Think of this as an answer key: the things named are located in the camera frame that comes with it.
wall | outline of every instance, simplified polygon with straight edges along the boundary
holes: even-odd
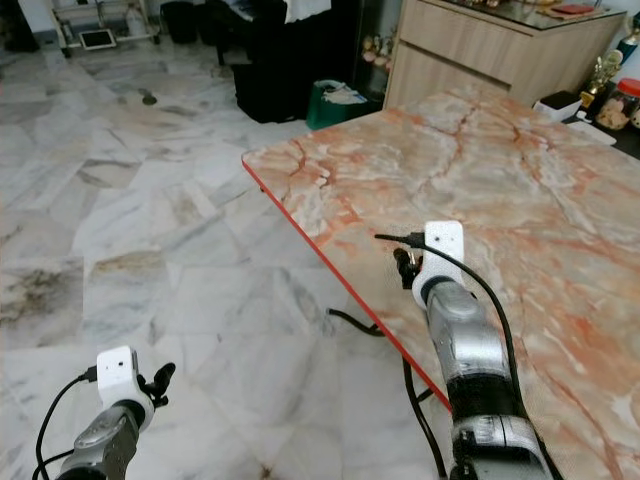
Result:
[[[604,0],[603,4],[609,7],[626,10],[627,14],[630,16],[633,16],[640,11],[640,2],[638,2],[638,0]],[[611,48],[616,48],[620,39],[626,35],[626,31],[621,29],[611,43]],[[640,48],[636,49],[631,58],[627,60],[620,73],[616,76],[616,79],[620,79],[622,77],[633,77],[640,80]]]
[[[53,30],[53,22],[44,0],[18,0],[18,2],[33,33]]]

power cord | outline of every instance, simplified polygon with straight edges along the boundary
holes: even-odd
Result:
[[[361,332],[366,333],[367,335],[371,335],[372,337],[384,337],[384,333],[380,331],[380,329],[375,323],[370,327],[367,327],[364,323],[356,320],[351,315],[343,312],[342,310],[336,310],[335,308],[327,308],[327,315],[334,315],[336,317],[340,317],[346,322],[356,327]]]
[[[49,465],[51,462],[55,462],[56,460],[60,460],[61,458],[64,457],[68,457],[69,455],[71,455],[73,453],[73,448],[71,450],[67,450],[66,452],[62,452],[59,453],[58,455],[54,455],[51,458],[47,458],[43,463],[42,463],[42,467],[46,467],[47,465]],[[38,475],[40,474],[42,470],[40,469],[40,466],[38,465],[35,469],[35,471],[33,472],[33,476],[32,479],[36,480],[38,478]]]
[[[418,395],[418,398],[416,400],[418,400],[418,403],[422,403],[431,395],[433,395],[433,390],[431,390],[430,388],[427,388],[424,392]]]
[[[447,470],[444,466],[444,460],[442,459],[442,452],[440,452],[440,447],[438,447],[438,442],[436,441],[436,437],[431,431],[431,427],[429,427],[427,419],[424,418],[424,413],[422,413],[418,397],[416,397],[416,391],[413,387],[411,365],[405,360],[404,357],[402,357],[402,369],[404,370],[404,384],[407,387],[407,395],[409,396],[409,402],[411,402],[411,408],[413,408],[413,413],[416,414],[416,418],[418,419],[420,428],[422,428],[422,431],[424,432],[425,436],[427,437],[427,441],[429,442],[429,446],[431,447],[431,452],[433,453],[433,458],[436,461],[436,467],[438,469],[438,476],[446,480]]]
[[[67,385],[65,385],[65,387],[62,390],[60,390],[58,395],[56,395],[56,398],[53,399],[53,402],[51,402],[51,406],[49,407],[49,410],[47,411],[47,414],[45,415],[44,420],[42,421],[42,425],[40,426],[40,432],[38,433],[38,439],[36,441],[36,459],[38,461],[38,466],[33,471],[33,476],[32,476],[33,480],[38,479],[39,473],[42,473],[42,477],[44,478],[44,480],[49,480],[49,474],[47,473],[46,465],[48,463],[53,462],[54,459],[58,460],[60,458],[63,458],[66,455],[70,455],[71,453],[73,453],[73,450],[69,452],[64,452],[59,455],[56,455],[55,457],[51,457],[47,459],[46,462],[42,458],[42,441],[44,439],[44,432],[47,429],[47,425],[49,425],[49,420],[51,419],[51,415],[53,414],[53,411],[56,409],[58,402],[60,402],[60,399],[63,397],[63,395],[67,393],[69,389],[71,389],[71,387],[73,387],[75,384],[84,382],[84,381],[93,383],[97,379],[98,379],[98,369],[94,365],[93,367],[89,367],[87,371],[84,372],[82,375],[78,375],[76,378],[71,380]]]

black furniture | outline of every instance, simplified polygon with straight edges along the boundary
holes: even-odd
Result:
[[[173,43],[193,43],[198,40],[192,3],[184,1],[164,3],[160,7],[160,15],[167,24]]]
[[[281,0],[208,0],[218,63],[224,65],[224,52],[231,42],[239,43],[249,59],[268,52],[270,35],[278,35],[284,26],[287,5]]]
[[[261,123],[305,118],[314,81],[350,81],[357,2],[333,0],[331,10],[285,23],[282,0],[207,0],[219,64],[231,43],[251,61],[233,67],[238,106]]]

floor stain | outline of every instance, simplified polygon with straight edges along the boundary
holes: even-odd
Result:
[[[21,317],[46,315],[54,310],[56,298],[67,290],[67,275],[37,269],[6,288],[16,293],[15,300],[2,305],[0,326],[13,323]]]
[[[173,214],[181,225],[187,225],[201,218],[197,207],[186,195],[180,195],[175,203],[171,204]]]
[[[157,253],[134,252],[97,262],[93,267],[92,275],[120,270],[147,270],[162,267],[164,267],[164,263]]]
[[[275,480],[271,476],[271,469],[262,465],[262,471],[260,472],[260,480]]]

marble table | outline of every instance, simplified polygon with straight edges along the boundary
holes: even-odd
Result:
[[[466,262],[505,306],[527,409],[564,477],[640,478],[637,160],[464,90],[243,163],[443,402],[424,317],[396,272],[397,245],[373,235],[459,220]]]

